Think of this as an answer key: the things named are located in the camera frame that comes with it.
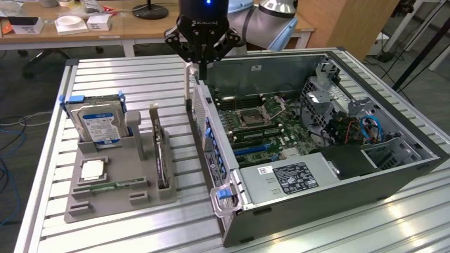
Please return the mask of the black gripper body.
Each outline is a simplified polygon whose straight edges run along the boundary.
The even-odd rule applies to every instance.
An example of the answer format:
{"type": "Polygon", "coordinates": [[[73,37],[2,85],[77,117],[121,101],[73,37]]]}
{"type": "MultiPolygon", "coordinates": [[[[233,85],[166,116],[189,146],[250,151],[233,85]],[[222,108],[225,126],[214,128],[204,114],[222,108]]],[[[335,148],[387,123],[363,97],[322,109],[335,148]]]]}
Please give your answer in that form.
{"type": "Polygon", "coordinates": [[[229,51],[228,1],[178,1],[177,31],[188,43],[192,63],[220,60],[229,51]]]}

